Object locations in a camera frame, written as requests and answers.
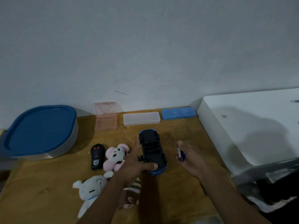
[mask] wooden table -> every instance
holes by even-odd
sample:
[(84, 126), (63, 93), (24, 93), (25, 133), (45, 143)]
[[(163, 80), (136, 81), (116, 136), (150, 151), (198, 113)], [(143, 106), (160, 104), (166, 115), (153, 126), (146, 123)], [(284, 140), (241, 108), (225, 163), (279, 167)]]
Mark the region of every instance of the wooden table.
[[(149, 111), (161, 113), (161, 109), (139, 112)], [(0, 196), (1, 223), (75, 223), (83, 201), (73, 183), (104, 173), (90, 169), (90, 147), (125, 143), (131, 148), (136, 134), (151, 128), (160, 134), (167, 170), (157, 177), (142, 174), (139, 206), (117, 209), (112, 223), (190, 223), (217, 214), (198, 180), (174, 158), (176, 141), (182, 140), (216, 156), (224, 166), (198, 117), (125, 127), (123, 114), (118, 113), (117, 130), (105, 132), (95, 132), (95, 116), (78, 117), (78, 138), (68, 153), (34, 162), (19, 159)]]

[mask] toy car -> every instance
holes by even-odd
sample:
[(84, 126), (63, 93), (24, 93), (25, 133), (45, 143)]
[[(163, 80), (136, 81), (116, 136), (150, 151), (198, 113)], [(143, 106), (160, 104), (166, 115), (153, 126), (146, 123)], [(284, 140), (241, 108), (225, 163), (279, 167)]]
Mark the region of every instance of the toy car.
[(158, 168), (147, 171), (150, 175), (162, 174), (167, 168), (167, 159), (162, 150), (160, 135), (155, 129), (140, 131), (139, 140), (142, 146), (143, 161), (158, 164)]

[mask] plastic container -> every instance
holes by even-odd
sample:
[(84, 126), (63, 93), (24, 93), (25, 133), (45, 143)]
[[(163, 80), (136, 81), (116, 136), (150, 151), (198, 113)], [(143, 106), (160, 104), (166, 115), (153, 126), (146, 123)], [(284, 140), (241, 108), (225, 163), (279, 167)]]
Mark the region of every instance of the plastic container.
[(192, 118), (194, 116), (196, 116), (196, 112), (192, 107), (162, 109), (163, 120)]
[(4, 133), (0, 152), (30, 160), (60, 156), (78, 134), (76, 110), (66, 105), (39, 106), (22, 113)]
[(123, 115), (123, 124), (125, 126), (140, 124), (155, 124), (160, 122), (158, 112), (133, 113)]
[(94, 103), (96, 112), (96, 131), (116, 130), (116, 106), (115, 101)]

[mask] transparent plastic box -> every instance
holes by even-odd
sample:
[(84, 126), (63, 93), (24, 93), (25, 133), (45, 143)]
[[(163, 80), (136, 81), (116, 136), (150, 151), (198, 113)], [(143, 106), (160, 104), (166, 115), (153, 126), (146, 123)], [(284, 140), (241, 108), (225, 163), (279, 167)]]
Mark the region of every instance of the transparent plastic box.
[(158, 112), (133, 113), (123, 115), (123, 124), (125, 126), (140, 124), (155, 124), (160, 122)]
[(94, 103), (96, 122), (96, 131), (116, 130), (116, 105), (115, 101)]

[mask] right hand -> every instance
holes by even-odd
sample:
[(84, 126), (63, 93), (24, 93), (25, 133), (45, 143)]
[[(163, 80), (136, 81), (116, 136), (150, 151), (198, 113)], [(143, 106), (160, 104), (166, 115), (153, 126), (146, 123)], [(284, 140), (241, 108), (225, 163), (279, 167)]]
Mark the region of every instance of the right hand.
[(192, 176), (205, 183), (207, 178), (226, 176), (227, 171), (220, 166), (215, 157), (204, 154), (199, 148), (177, 142), (180, 150), (186, 153), (186, 159), (181, 162), (176, 154), (176, 159)]

